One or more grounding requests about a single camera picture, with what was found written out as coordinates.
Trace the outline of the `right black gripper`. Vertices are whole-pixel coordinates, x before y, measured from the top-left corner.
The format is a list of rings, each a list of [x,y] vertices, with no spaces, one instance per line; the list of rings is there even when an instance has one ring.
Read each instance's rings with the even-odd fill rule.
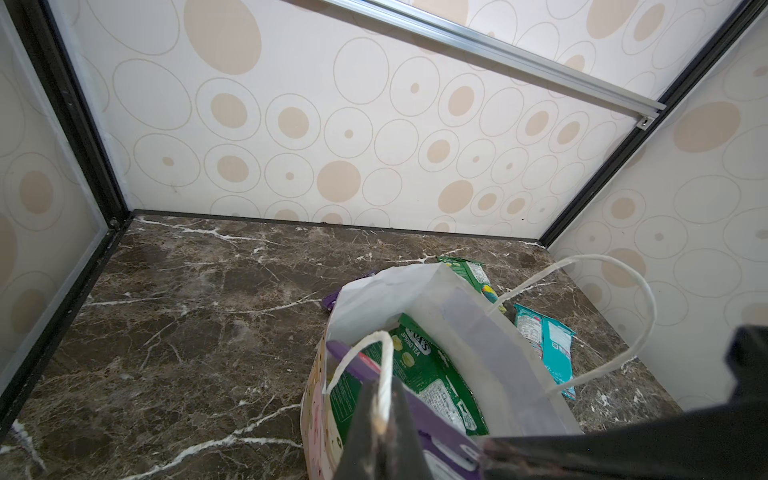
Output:
[[[734,334],[728,405],[574,436],[490,439],[484,479],[764,479],[767,476],[767,327]]]

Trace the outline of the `white paper gift bag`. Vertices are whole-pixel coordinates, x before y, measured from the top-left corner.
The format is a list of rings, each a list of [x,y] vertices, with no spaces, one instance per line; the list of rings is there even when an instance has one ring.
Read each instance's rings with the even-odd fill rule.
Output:
[[[346,284],[331,312],[302,398],[300,429],[312,479],[329,479],[342,450],[332,444],[329,394],[351,365],[334,359],[330,340],[354,347],[390,328],[397,315],[416,320],[447,351],[476,395],[496,437],[579,435],[581,429],[542,361],[499,310],[443,264],[393,267]]]

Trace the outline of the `large purple snack bag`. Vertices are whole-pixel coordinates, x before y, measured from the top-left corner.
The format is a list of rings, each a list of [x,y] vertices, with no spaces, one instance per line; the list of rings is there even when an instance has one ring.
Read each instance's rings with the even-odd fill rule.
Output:
[[[330,340],[326,343],[327,352],[336,360],[342,360],[351,347],[343,342]],[[362,354],[352,360],[351,365],[345,368],[345,373],[351,374],[357,380],[375,381],[379,377],[379,366],[373,360],[366,360]],[[460,432],[457,427],[449,424],[434,409],[420,400],[413,392],[405,388],[413,425],[418,431],[422,446],[432,456],[426,456],[427,460],[437,459],[443,462],[438,473],[443,475],[445,470],[452,470],[450,475],[445,473],[442,479],[482,479],[480,467],[477,462],[480,450],[476,442]]]

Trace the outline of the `green snack bag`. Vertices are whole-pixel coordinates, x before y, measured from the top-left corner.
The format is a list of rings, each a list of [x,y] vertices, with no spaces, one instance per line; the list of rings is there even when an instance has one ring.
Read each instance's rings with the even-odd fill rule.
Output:
[[[393,342],[394,376],[439,416],[468,436],[489,433],[475,397],[448,355],[426,332],[403,313],[398,325],[389,330]],[[362,353],[379,364],[381,343],[367,346]],[[343,446],[352,425],[362,382],[344,373],[330,394],[340,445]]]
[[[466,280],[492,304],[498,300],[498,296],[491,287],[490,280],[480,262],[447,256],[439,256],[437,260],[440,263],[447,265],[459,277]]]

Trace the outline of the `black left frame post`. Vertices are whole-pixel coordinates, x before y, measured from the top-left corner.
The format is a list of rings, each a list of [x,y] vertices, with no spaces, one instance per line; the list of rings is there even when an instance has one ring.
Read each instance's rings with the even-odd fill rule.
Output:
[[[98,120],[105,76],[75,40],[81,1],[1,5],[1,435],[83,306],[131,213]]]

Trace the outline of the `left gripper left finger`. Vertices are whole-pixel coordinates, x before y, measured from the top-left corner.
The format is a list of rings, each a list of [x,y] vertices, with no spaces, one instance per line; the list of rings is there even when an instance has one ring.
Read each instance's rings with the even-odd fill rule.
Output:
[[[374,427],[377,387],[376,382],[363,384],[334,480],[374,480],[381,476],[380,435]]]

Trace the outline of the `teal snack bag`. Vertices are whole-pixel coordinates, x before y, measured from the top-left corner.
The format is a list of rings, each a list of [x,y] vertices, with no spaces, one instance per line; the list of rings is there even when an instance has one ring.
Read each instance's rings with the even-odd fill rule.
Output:
[[[571,346],[574,332],[553,318],[520,304],[514,324],[531,344],[556,384],[573,379]]]

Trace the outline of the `black frame post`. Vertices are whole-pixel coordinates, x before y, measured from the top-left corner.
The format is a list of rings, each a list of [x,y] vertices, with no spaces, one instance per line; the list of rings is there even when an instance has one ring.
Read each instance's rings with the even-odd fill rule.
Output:
[[[766,12],[767,0],[743,0],[713,36],[702,46],[683,72],[661,96],[662,112],[653,120],[642,120],[610,154],[574,199],[538,240],[549,248],[594,200],[650,136],[667,120],[688,94],[728,53],[749,27]]]
[[[75,40],[81,1],[1,5],[1,435],[83,306],[131,213],[98,120],[105,76]]]

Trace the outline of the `horizontal aluminium back bar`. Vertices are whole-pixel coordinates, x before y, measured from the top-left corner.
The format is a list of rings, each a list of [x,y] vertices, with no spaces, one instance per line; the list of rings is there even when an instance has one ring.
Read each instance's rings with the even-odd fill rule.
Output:
[[[399,1],[348,0],[331,4],[477,56],[493,66],[508,67],[515,75],[549,90],[636,117],[643,128],[666,109],[656,100]]]

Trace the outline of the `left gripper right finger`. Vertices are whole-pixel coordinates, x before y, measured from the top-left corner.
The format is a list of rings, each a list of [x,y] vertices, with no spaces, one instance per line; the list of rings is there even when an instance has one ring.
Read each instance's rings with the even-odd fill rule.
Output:
[[[400,380],[392,381],[386,430],[386,478],[432,479],[420,435],[413,423],[407,395]]]

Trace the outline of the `black right frame post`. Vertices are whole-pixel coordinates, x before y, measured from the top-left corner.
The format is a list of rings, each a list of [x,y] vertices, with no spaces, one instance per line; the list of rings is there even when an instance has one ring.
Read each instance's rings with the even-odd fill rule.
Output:
[[[642,120],[610,154],[574,199],[538,240],[549,248],[594,200],[650,136],[667,120],[688,94],[728,53],[749,27],[766,12],[767,0],[743,0],[713,36],[702,46],[683,72],[661,96],[662,112],[653,120]]]

